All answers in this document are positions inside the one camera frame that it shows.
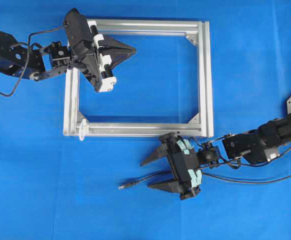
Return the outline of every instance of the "wire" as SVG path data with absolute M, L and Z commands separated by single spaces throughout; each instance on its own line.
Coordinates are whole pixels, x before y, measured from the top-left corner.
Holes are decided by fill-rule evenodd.
M 62 25 L 62 26 L 59 26 L 59 27 L 56 27 L 56 28 L 53 28 L 53 29 L 50 29 L 50 30 L 44 30 L 44 31 L 33 32 L 33 33 L 31 33 L 31 34 L 28 36 L 27 43 L 25 43 L 25 42 L 19 42 L 19 43 L 18 43 L 17 46 L 19 46 L 19 45 L 26 45 L 26 46 L 27 46 L 27 49 L 26 49 L 26 60 L 25 60 L 25 64 L 24 64 L 23 70 L 22 70 L 21 75 L 19 76 L 18 80 L 16 81 L 16 83 L 15 83 L 15 85 L 14 85 L 12 91 L 11 91 L 10 93 L 3 93 L 3 92 L 0 91 L 0 95 L 2 95 L 2 96 L 4 96 L 4 97 L 11 97 L 11 96 L 15 93 L 15 91 L 16 91 L 16 89 L 17 89 L 17 87 L 18 87 L 18 85 L 19 85 L 19 83 L 20 83 L 22 77 L 24 76 L 24 74 L 25 74 L 25 72 L 26 72 L 27 66 L 28 66 L 28 64 L 29 64 L 30 51 L 31 51 L 31 49 L 33 49 L 33 47 L 30 46 L 30 43 L 31 43 L 31 37 L 34 36 L 34 35 L 39 35 L 39 34 L 52 33 L 52 32 L 58 31 L 58 30 L 60 30 L 60 29 L 66 28 L 67 26 L 68 26 L 68 25 Z
M 202 145 L 199 144 L 198 140 L 197 140 L 195 137 L 191 136 L 191 137 L 188 138 L 188 140 L 190 140 L 190 139 L 193 139 L 193 141 L 195 141 L 195 143 L 196 143 L 199 147 L 202 148 Z
M 237 180 L 232 180 L 229 179 L 228 177 L 225 176 L 217 176 L 211 173 L 206 173 L 206 172 L 202 172 L 203 175 L 211 177 L 211 178 L 215 178 L 215 179 L 219 179 L 228 183 L 235 183 L 235 184 L 256 184 L 256 185 L 264 185 L 264 184 L 273 184 L 273 183 L 277 183 L 283 180 L 287 180 L 289 178 L 291 178 L 291 175 L 285 176 L 285 177 L 281 177 L 275 180 L 271 180 L 271 181 L 237 181 Z
M 152 174 L 150 174 L 148 176 L 145 176 L 143 178 L 140 178 L 140 179 L 138 179 L 136 181 L 132 181 L 132 182 L 125 183 L 125 184 L 119 186 L 118 188 L 120 190 L 121 189 L 127 189 L 127 188 L 130 188 L 132 186 L 135 186 L 135 185 L 137 185 L 137 184 L 141 183 L 142 181 L 147 180 L 149 178 L 152 178 L 152 177 L 155 177 L 155 176 L 158 176 L 158 175 L 170 174 L 170 173 L 171 173 L 171 171 L 159 171 L 159 172 L 155 172 L 155 173 L 152 173 Z

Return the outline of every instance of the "blue table surface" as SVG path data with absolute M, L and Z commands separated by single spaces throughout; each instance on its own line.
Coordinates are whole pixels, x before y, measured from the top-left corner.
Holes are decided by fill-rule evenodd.
M 96 18 L 210 21 L 216 137 L 287 114 L 291 0 L 0 0 L 0 30 L 25 41 L 60 26 L 73 7 Z M 182 37 L 117 39 L 138 52 L 113 71 L 112 92 L 95 93 L 82 78 L 82 113 L 187 122 L 198 108 L 194 46 Z M 58 40 L 66 44 L 64 30 L 33 38 Z M 15 81 L 0 74 L 0 89 Z M 291 179 L 241 185 L 205 177 L 201 193 L 185 201 L 147 188 L 161 177 L 119 191 L 127 178 L 169 169 L 165 159 L 139 167 L 158 139 L 63 136 L 64 89 L 62 75 L 23 80 L 13 97 L 0 96 L 0 240 L 291 240 Z M 291 153 L 263 168 L 206 171 L 279 178 L 291 174 Z

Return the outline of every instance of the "cable connector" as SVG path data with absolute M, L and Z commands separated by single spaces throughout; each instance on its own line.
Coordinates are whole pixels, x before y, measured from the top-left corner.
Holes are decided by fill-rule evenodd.
M 119 186 L 118 188 L 119 188 L 120 190 L 122 190 L 122 189 L 127 189 L 127 188 L 130 188 L 130 187 L 133 187 L 133 186 L 137 185 L 139 182 L 140 182 L 140 181 L 132 181 L 132 182 L 129 182 L 129 183 L 123 184 L 123 185 Z

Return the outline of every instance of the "rectangular metal frame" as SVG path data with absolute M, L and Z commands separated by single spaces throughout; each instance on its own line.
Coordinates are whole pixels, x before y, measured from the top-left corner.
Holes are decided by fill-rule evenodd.
M 208 21 L 163 21 L 126 19 L 88 19 L 96 21 L 102 34 L 182 36 L 197 46 L 198 114 L 188 123 L 105 123 L 89 122 L 79 111 L 80 72 L 66 73 L 63 134 L 65 136 L 150 137 L 169 132 L 182 136 L 213 137 L 214 114 L 212 96 L 210 28 Z

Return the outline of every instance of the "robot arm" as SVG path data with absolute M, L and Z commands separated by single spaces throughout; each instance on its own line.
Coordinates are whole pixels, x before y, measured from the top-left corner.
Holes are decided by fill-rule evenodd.
M 241 158 L 246 159 L 250 165 L 261 167 L 282 156 L 279 154 L 278 147 L 291 142 L 291 114 L 269 121 L 257 129 L 236 135 L 228 134 L 216 140 L 198 144 L 201 149 L 197 152 L 189 140 L 174 132 L 163 135 L 159 139 L 162 145 L 141 163 L 141 167 L 167 157 L 173 178 L 152 183 L 148 187 L 169 193 L 179 193 L 180 199 L 184 200 L 200 193 L 202 176 L 205 174 L 201 171 L 203 168 L 212 169 L 227 164 L 233 169 L 238 169 L 242 164 Z M 213 145 L 213 142 L 221 139 L 223 139 L 222 143 L 228 160 L 221 156 L 219 147 Z M 120 189 L 137 183 L 139 181 L 122 185 Z
M 75 8 L 67 13 L 63 23 L 62 27 L 32 33 L 29 37 L 64 28 L 69 47 L 62 46 L 60 41 L 46 47 L 38 43 L 29 46 L 30 43 L 17 42 L 12 35 L 0 31 L 0 72 L 41 81 L 64 74 L 67 69 L 78 68 L 96 92 L 111 91 L 117 82 L 113 68 L 135 54 L 136 49 L 98 33 L 95 22 L 90 28 L 87 18 Z M 52 67 L 49 71 L 43 63 L 44 55 L 49 55 Z

